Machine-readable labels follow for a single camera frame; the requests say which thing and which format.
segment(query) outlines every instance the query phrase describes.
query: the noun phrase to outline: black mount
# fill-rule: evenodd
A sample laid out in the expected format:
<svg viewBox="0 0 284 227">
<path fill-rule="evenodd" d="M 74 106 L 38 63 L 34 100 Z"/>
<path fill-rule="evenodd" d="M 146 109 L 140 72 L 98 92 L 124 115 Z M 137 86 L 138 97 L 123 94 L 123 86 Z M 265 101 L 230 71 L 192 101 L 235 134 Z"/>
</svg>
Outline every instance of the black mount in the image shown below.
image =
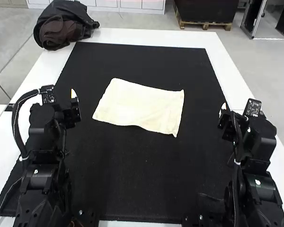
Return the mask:
<svg viewBox="0 0 284 227">
<path fill-rule="evenodd" d="M 261 105 L 260 101 L 249 99 L 243 115 L 222 107 L 218 128 L 223 130 L 222 138 L 233 143 L 228 165 L 234 166 L 233 156 L 238 155 L 239 146 L 244 150 L 237 177 L 238 187 L 234 190 L 230 181 L 223 200 L 199 194 L 199 214 L 197 217 L 185 215 L 183 227 L 233 227 L 234 192 L 239 200 L 240 227 L 284 227 L 281 196 L 267 171 L 276 147 L 276 127 L 266 119 Z M 240 126 L 242 141 L 238 139 L 232 115 Z"/>
</svg>

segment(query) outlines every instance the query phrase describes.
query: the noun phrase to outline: cabinet drawer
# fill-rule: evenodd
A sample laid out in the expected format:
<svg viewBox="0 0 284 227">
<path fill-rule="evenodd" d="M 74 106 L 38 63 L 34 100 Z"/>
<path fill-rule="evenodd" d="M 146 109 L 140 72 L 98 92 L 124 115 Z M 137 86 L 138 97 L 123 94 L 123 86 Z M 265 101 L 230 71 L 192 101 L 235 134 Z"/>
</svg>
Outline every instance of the cabinet drawer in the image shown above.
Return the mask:
<svg viewBox="0 0 284 227">
<path fill-rule="evenodd" d="M 96 0 L 80 0 L 86 6 L 96 6 Z"/>
<path fill-rule="evenodd" d="M 142 9 L 142 0 L 121 0 L 121 8 Z"/>
<path fill-rule="evenodd" d="M 96 6 L 100 7 L 118 7 L 117 0 L 96 0 Z"/>
<path fill-rule="evenodd" d="M 142 9 L 161 9 L 163 10 L 164 0 L 142 0 Z"/>
</svg>

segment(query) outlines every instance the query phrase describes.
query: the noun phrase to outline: wooden pallet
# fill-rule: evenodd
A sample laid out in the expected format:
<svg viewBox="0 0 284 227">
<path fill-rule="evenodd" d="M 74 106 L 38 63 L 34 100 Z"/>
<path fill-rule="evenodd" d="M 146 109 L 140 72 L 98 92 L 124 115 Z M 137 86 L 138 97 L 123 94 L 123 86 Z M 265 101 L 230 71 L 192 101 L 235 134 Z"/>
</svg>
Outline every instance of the wooden pallet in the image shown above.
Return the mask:
<svg viewBox="0 0 284 227">
<path fill-rule="evenodd" d="M 224 26 L 224 29 L 226 31 L 230 31 L 231 30 L 231 25 L 232 23 L 216 23 L 216 22 L 194 22 L 194 21 L 184 21 L 181 19 L 181 16 L 179 14 L 178 8 L 174 2 L 174 9 L 175 9 L 175 13 L 176 13 L 176 17 L 180 26 L 180 29 L 184 29 L 185 25 L 202 25 L 202 29 L 203 30 L 207 30 L 209 25 L 220 25 L 220 26 Z"/>
</svg>

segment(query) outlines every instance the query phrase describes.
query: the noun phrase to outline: black rubber mat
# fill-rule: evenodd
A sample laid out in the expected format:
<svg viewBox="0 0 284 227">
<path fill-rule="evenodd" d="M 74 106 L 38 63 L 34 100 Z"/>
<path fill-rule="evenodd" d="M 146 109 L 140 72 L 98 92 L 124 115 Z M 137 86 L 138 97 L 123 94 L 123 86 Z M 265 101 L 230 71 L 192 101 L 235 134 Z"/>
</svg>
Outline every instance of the black rubber mat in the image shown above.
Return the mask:
<svg viewBox="0 0 284 227">
<path fill-rule="evenodd" d="M 112 78 L 183 89 L 177 137 L 93 120 Z M 67 135 L 76 208 L 94 207 L 101 219 L 179 223 L 184 213 L 197 213 L 198 192 L 223 197 L 231 144 L 217 129 L 225 98 L 205 49 L 77 43 L 56 83 L 61 103 L 71 88 L 82 115 Z M 20 172 L 14 168 L 7 184 Z M 16 208 L 14 198 L 2 214 Z"/>
</svg>

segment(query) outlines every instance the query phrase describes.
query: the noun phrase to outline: white cabinet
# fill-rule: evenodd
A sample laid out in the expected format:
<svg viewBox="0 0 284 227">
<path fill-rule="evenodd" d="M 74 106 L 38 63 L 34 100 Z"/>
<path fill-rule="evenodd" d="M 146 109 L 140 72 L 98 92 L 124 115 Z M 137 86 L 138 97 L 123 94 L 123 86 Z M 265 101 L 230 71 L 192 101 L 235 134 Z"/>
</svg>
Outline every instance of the white cabinet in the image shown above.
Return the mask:
<svg viewBox="0 0 284 227">
<path fill-rule="evenodd" d="M 142 9 L 164 9 L 164 0 L 142 0 Z"/>
<path fill-rule="evenodd" d="M 96 0 L 80 0 L 86 6 L 96 6 Z"/>
<path fill-rule="evenodd" d="M 121 8 L 142 9 L 142 0 L 120 0 Z"/>
<path fill-rule="evenodd" d="M 49 4 L 49 0 L 28 0 L 29 4 Z"/>
<path fill-rule="evenodd" d="M 96 6 L 97 7 L 118 7 L 117 0 L 96 0 Z"/>
<path fill-rule="evenodd" d="M 23 0 L 31 9 L 44 9 L 53 0 Z M 79 0 L 91 11 L 164 14 L 166 0 Z"/>
</svg>

